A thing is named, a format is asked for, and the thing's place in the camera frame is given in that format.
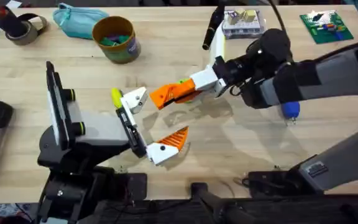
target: cable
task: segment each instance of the cable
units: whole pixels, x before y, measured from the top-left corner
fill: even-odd
[[[249,188],[249,179],[247,177],[241,179],[241,181],[239,181],[239,180],[240,180],[239,178],[234,178],[233,179],[234,183],[239,184],[239,185],[243,185],[244,187]],[[253,182],[258,182],[260,184],[264,184],[264,185],[267,185],[269,187],[273,187],[273,188],[276,188],[276,189],[284,189],[285,188],[284,185],[274,184],[273,182],[269,182],[269,181],[264,181],[264,180],[252,180],[252,181]]]
[[[41,191],[41,196],[40,196],[40,198],[38,199],[37,211],[36,211],[36,213],[35,213],[35,218],[33,219],[34,224],[39,224],[39,223],[40,223],[40,222],[39,222],[40,220],[38,219],[38,213],[40,212],[40,204],[41,204],[42,201],[44,200],[44,197],[45,197],[45,189],[47,188],[47,184],[48,184],[49,180],[50,180],[50,174],[49,174],[49,176],[48,176],[48,178],[47,178],[47,181],[45,181],[44,188],[43,188],[42,191]]]
[[[170,206],[167,206],[167,207],[165,207],[165,208],[161,208],[160,210],[157,210],[157,211],[155,211],[155,212],[149,212],[149,211],[146,211],[146,212],[125,212],[124,209],[119,210],[119,209],[117,209],[116,207],[113,207],[113,206],[111,206],[111,208],[114,209],[115,211],[122,212],[122,213],[128,214],[128,215],[142,215],[142,214],[153,214],[153,213],[162,212],[162,211],[165,211],[165,210],[168,210],[168,209],[171,209],[171,208],[178,207],[178,206],[180,206],[180,205],[187,204],[187,203],[189,203],[189,202],[191,202],[191,199],[185,200],[185,201],[183,201],[183,202],[175,203],[175,204],[170,205]]]
[[[16,207],[24,214],[24,215],[26,215],[27,216],[27,218],[29,218],[29,220],[30,220],[30,222],[32,222],[32,218],[31,218],[31,216],[27,213],[27,212],[25,212],[24,211],[24,209],[23,208],[21,208],[20,207],[20,205],[18,204],[18,203],[15,203],[15,205],[16,205]]]
[[[341,52],[344,52],[344,51],[347,51],[347,50],[350,50],[350,49],[354,49],[354,48],[356,48],[356,47],[358,47],[358,43],[351,44],[351,45],[345,46],[345,47],[343,47],[343,48],[334,50],[334,51],[332,51],[332,52],[330,52],[330,53],[328,53],[328,54],[325,54],[325,55],[323,55],[323,56],[320,56],[320,57],[314,59],[313,61],[314,61],[314,62],[321,62],[322,60],[325,60],[325,59],[327,59],[327,58],[329,58],[329,57],[331,57],[331,56],[333,56],[333,55],[339,54],[339,53],[341,53]]]
[[[272,8],[273,8],[274,13],[275,13],[276,16],[277,16],[278,22],[280,23],[280,26],[281,26],[281,30],[283,30],[284,32],[287,32],[287,31],[285,30],[285,26],[284,26],[283,19],[281,18],[281,15],[280,15],[280,13],[279,13],[278,10],[277,10],[276,5],[274,4],[274,2],[273,2],[272,0],[267,0],[267,1],[270,3],[270,5],[271,5]]]
[[[128,207],[128,203],[125,205],[125,207],[118,213],[118,216],[116,218],[116,221],[114,221],[114,224],[117,224],[118,220],[120,219],[121,215],[124,213],[125,209]]]

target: cup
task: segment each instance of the cup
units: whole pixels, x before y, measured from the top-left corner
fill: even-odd
[[[100,44],[104,37],[111,35],[128,35],[129,38],[115,46]],[[131,22],[120,16],[110,16],[97,22],[92,30],[92,38],[100,49],[114,63],[128,63],[140,54],[140,44],[136,40],[135,30]]]

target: circuit board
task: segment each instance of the circuit board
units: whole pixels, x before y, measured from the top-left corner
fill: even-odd
[[[317,44],[353,39],[335,10],[311,12],[300,17]]]

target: blue pouch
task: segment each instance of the blue pouch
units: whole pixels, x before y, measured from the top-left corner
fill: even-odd
[[[109,14],[98,9],[72,7],[65,3],[53,12],[53,19],[69,37],[92,39],[93,26]]]

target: wooden table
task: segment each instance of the wooden table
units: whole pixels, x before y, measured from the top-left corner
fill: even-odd
[[[278,27],[269,6],[258,7],[268,27]],[[315,58],[358,42],[358,13],[354,6],[280,6],[295,60]],[[354,40],[316,45],[299,15],[336,9]],[[76,90],[80,108],[115,116],[110,88],[149,91],[204,68],[208,53],[201,49],[212,7],[104,8],[110,15],[132,21],[142,45],[140,57],[126,65],[111,63],[91,40],[67,37],[52,20],[55,9],[17,9],[50,22],[33,44],[19,47],[0,32],[0,100],[16,112],[0,149],[0,203],[36,202],[48,176],[37,165],[39,138],[50,125],[45,61],[60,73],[63,86]],[[227,42],[227,59],[244,54],[251,40]],[[192,182],[204,181],[222,197],[249,197],[232,180],[252,170],[288,169],[358,131],[358,96],[301,103],[296,125],[287,127],[276,107],[254,110],[240,97],[225,94],[204,104],[171,105],[158,111],[149,100],[135,116],[144,136],[158,140],[190,125],[181,154],[162,167],[138,159],[129,150],[103,165],[121,172],[146,172],[148,198],[186,198]],[[358,181],[329,193],[357,193]]]

